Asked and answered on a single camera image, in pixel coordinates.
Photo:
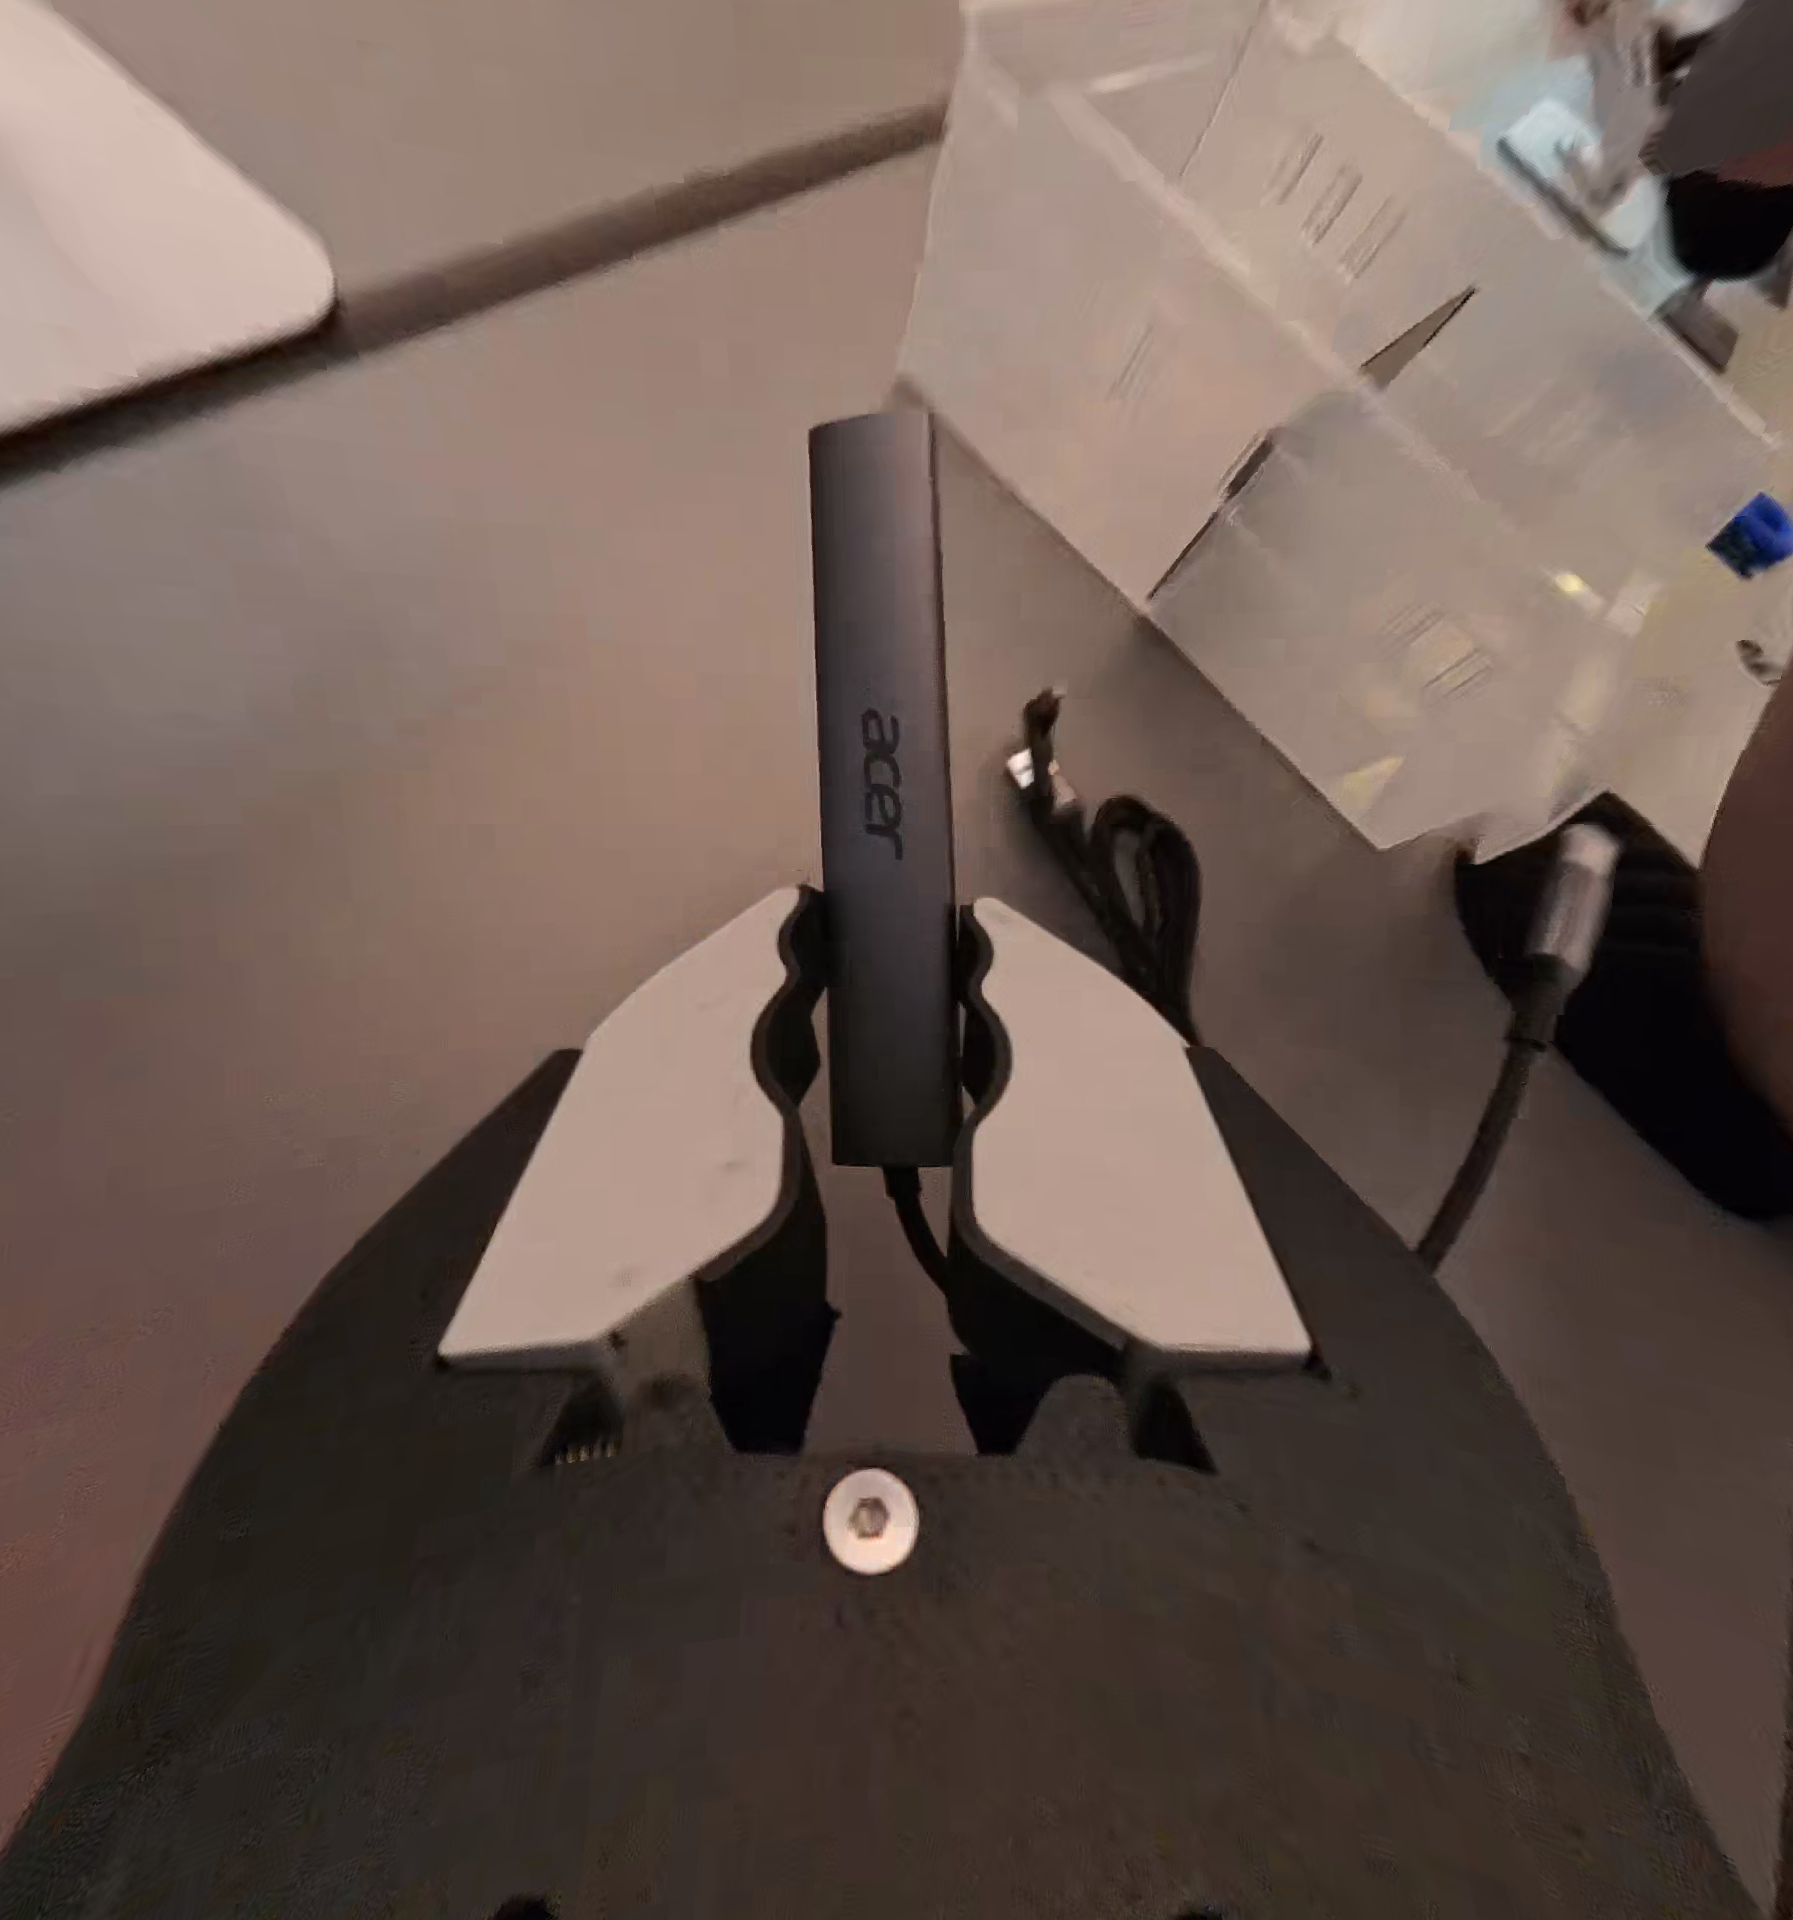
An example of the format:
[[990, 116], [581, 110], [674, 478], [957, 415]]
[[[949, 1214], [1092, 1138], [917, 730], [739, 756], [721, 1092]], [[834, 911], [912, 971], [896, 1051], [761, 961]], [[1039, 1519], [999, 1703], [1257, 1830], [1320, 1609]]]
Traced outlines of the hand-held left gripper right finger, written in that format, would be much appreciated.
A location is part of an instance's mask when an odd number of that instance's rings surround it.
[[1017, 1449], [1070, 1379], [1163, 1444], [1192, 1379], [1307, 1373], [1316, 1340], [1192, 1045], [1121, 979], [1002, 898], [961, 918], [957, 1403]]

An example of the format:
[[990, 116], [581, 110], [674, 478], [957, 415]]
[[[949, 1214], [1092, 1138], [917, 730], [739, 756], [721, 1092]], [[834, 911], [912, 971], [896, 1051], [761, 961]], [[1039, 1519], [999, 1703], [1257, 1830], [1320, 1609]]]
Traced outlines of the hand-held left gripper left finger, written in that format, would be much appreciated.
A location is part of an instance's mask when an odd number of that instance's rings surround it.
[[837, 1334], [801, 1104], [824, 901], [781, 888], [596, 1026], [437, 1347], [558, 1373], [622, 1421], [708, 1397], [733, 1449], [801, 1449]]

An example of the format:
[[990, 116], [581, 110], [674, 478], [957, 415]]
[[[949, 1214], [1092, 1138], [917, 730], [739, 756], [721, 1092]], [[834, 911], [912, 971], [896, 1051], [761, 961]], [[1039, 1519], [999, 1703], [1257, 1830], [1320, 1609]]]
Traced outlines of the clear acrylic organizer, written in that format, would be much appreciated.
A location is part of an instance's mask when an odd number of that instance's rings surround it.
[[[1379, 848], [1628, 792], [1729, 637], [1660, 603], [1772, 438], [1516, 165], [1544, 3], [970, 3], [902, 381]], [[1391, 387], [1361, 366], [1475, 299]], [[1149, 589], [1266, 430], [1275, 453]]]

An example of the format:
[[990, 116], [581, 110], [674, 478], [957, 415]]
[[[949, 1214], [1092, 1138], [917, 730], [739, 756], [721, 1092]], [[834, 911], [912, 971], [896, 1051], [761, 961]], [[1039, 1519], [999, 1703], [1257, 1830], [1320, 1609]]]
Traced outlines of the grey usb hub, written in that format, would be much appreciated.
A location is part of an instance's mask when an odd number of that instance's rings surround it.
[[957, 848], [933, 421], [812, 427], [815, 802], [837, 1164], [949, 1167]]

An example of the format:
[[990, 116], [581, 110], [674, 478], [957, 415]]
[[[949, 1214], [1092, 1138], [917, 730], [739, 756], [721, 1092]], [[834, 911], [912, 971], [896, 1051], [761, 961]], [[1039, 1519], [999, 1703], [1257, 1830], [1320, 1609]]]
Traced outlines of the dark blue object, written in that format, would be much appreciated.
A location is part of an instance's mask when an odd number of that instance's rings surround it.
[[1763, 578], [1793, 564], [1793, 516], [1771, 491], [1743, 505], [1704, 546], [1738, 580]]

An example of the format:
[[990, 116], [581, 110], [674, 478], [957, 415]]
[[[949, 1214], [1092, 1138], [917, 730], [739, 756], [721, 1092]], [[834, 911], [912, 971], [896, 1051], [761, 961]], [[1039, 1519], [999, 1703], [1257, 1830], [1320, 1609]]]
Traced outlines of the black organizer divider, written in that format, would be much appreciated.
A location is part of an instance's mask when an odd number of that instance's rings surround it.
[[[1403, 331], [1394, 341], [1379, 347], [1364, 366], [1361, 366], [1361, 387], [1372, 396], [1391, 391], [1391, 387], [1438, 341], [1441, 334], [1464, 312], [1464, 307], [1475, 299], [1475, 287], [1464, 288], [1461, 296], [1444, 300], [1438, 309], [1422, 315], [1417, 324]], [[1163, 595], [1192, 564], [1199, 546], [1207, 539], [1207, 533], [1220, 524], [1222, 514], [1236, 502], [1250, 484], [1260, 475], [1260, 468], [1270, 463], [1275, 453], [1275, 441], [1282, 436], [1282, 427], [1266, 430], [1257, 436], [1257, 441], [1250, 444], [1247, 458], [1229, 471], [1222, 491], [1217, 494], [1217, 505], [1211, 508], [1211, 516], [1205, 516], [1202, 527], [1179, 549], [1173, 564], [1163, 570], [1158, 584], [1149, 589], [1149, 599]]]

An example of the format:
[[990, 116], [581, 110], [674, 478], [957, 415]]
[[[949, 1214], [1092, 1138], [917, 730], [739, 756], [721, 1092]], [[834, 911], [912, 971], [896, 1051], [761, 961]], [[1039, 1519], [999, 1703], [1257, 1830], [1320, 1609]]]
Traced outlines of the black rounded pad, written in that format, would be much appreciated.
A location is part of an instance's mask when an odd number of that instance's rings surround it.
[[1793, 1133], [1738, 1066], [1698, 946], [1698, 876], [1613, 796], [1572, 824], [1613, 837], [1610, 911], [1556, 1048], [1620, 1123], [1721, 1211], [1793, 1223]]

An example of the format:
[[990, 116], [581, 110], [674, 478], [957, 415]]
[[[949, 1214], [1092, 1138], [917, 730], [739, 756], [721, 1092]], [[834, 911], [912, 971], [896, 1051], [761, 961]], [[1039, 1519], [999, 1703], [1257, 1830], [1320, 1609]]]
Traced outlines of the white document stand frame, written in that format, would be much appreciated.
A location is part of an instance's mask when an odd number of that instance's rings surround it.
[[0, 3], [0, 438], [297, 341], [324, 246], [44, 3]]

